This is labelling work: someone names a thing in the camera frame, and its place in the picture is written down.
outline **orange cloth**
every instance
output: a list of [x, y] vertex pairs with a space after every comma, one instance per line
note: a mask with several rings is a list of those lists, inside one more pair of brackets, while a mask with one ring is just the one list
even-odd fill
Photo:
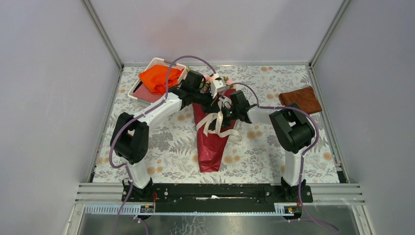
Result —
[[[153, 94], [166, 93], [166, 74], [167, 66], [154, 65], [146, 71], [140, 73], [138, 77], [145, 87]], [[178, 84], [180, 74], [183, 70], [171, 68], [169, 73], [169, 88]]]

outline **wall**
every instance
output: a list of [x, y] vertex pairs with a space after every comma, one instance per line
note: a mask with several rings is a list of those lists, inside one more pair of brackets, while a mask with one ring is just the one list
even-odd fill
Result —
[[79, 0], [3, 0], [0, 22], [0, 234], [62, 234], [117, 68]]
[[306, 62], [342, 0], [92, 0], [124, 63]]
[[413, 234], [415, 1], [352, 1], [316, 74], [380, 235]]

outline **red gift bag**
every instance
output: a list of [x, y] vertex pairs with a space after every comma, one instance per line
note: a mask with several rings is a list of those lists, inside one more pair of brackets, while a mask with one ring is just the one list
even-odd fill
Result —
[[[235, 89], [229, 89], [225, 92], [225, 96], [234, 92]], [[195, 123], [199, 123], [208, 114], [202, 111], [202, 107], [198, 104], [193, 104], [193, 113]], [[231, 122], [231, 126], [228, 128], [222, 128], [221, 132], [233, 129], [235, 121]], [[203, 133], [203, 128], [197, 131], [197, 155], [199, 161], [200, 172], [213, 172], [219, 171], [220, 164], [222, 162], [222, 155], [225, 149], [228, 137], [219, 137], [217, 134], [208, 134], [207, 136]]]

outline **brown cloth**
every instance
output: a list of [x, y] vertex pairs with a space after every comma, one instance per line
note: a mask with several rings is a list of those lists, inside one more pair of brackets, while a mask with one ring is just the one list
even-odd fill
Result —
[[278, 97], [282, 105], [296, 103], [301, 110], [308, 114], [318, 113], [322, 110], [312, 87], [281, 93]]

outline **red cloth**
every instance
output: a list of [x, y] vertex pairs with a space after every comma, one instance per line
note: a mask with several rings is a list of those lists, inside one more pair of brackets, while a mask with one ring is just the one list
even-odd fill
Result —
[[[229, 97], [234, 91], [235, 89], [227, 90], [225, 96]], [[196, 124], [207, 116], [198, 104], [193, 104], [193, 113]], [[221, 132], [233, 129], [234, 126], [235, 121], [232, 121], [231, 126], [229, 128], [222, 128]], [[206, 136], [203, 134], [203, 128], [204, 126], [197, 131], [197, 155], [200, 172], [219, 171], [228, 136], [223, 138], [220, 138], [217, 134], [208, 134]]]
[[[154, 65], [153, 67], [140, 73], [138, 77], [152, 94], [164, 94], [166, 93], [167, 69], [167, 66]], [[171, 68], [168, 78], [169, 88], [178, 84], [182, 71], [183, 70]]]

